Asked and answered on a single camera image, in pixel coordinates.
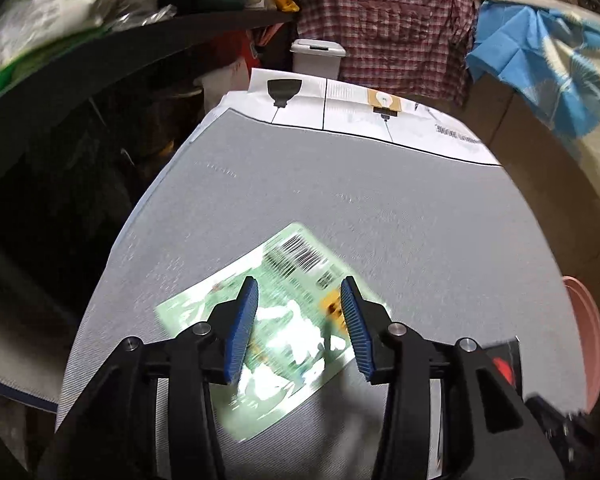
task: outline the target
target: dark shelf edge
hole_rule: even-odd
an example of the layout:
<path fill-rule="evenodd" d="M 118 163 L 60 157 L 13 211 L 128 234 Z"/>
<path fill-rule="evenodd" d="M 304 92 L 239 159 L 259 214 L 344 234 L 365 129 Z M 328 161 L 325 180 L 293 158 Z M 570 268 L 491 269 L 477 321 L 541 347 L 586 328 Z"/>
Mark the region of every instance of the dark shelf edge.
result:
<path fill-rule="evenodd" d="M 190 14 L 108 34 L 65 52 L 0 95 L 0 179 L 22 156 L 31 136 L 56 126 L 111 84 L 222 32 L 293 18 L 275 10 Z"/>

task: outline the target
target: white plastic container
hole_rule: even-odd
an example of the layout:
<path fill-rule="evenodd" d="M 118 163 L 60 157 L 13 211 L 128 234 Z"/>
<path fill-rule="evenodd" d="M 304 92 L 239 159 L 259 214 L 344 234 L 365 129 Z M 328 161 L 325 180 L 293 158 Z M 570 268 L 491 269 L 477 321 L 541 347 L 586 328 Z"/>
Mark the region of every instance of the white plastic container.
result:
<path fill-rule="evenodd" d="M 342 45 L 321 40 L 295 40 L 291 52 L 294 53 L 295 73 L 336 80 L 340 59 L 347 55 Z"/>

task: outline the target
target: red plaid cloth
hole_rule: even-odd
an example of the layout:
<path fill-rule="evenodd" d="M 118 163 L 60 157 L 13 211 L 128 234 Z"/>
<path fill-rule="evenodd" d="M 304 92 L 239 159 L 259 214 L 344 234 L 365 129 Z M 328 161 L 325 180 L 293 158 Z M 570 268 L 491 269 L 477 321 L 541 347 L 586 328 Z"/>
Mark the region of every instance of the red plaid cloth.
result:
<path fill-rule="evenodd" d="M 298 36 L 347 51 L 340 79 L 464 104 L 480 0 L 302 0 Z"/>

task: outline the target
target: green packet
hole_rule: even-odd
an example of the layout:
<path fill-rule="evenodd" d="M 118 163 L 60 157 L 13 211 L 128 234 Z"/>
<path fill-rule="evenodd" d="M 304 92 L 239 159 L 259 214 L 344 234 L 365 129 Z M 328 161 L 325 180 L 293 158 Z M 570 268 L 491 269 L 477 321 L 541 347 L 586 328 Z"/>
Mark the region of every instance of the green packet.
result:
<path fill-rule="evenodd" d="M 301 224 L 156 307 L 170 336 L 238 295 L 246 276 L 259 302 L 240 380 L 211 385 L 218 422 L 236 440 L 253 438 L 298 407 L 354 357 L 340 307 L 340 283 L 353 276 L 365 299 L 382 303 L 364 281 Z"/>

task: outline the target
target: metal screw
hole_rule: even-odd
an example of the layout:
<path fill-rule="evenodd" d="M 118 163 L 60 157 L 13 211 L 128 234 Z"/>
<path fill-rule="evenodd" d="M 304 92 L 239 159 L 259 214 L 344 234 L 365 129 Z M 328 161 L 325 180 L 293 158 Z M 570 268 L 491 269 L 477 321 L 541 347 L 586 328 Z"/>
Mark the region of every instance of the metal screw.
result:
<path fill-rule="evenodd" d="M 200 321 L 191 327 L 195 335 L 207 335 L 211 332 L 211 325 L 206 321 Z"/>
<path fill-rule="evenodd" d="M 391 335 L 405 335 L 407 333 L 407 327 L 405 327 L 402 323 L 391 323 L 387 327 L 389 334 Z"/>
<path fill-rule="evenodd" d="M 122 345 L 125 349 L 125 352 L 133 352 L 136 348 L 140 346 L 140 340 L 135 336 L 127 337 L 122 342 Z"/>
<path fill-rule="evenodd" d="M 478 348 L 478 343 L 469 337 L 461 339 L 459 345 L 460 348 L 465 352 L 473 352 L 475 349 Z"/>

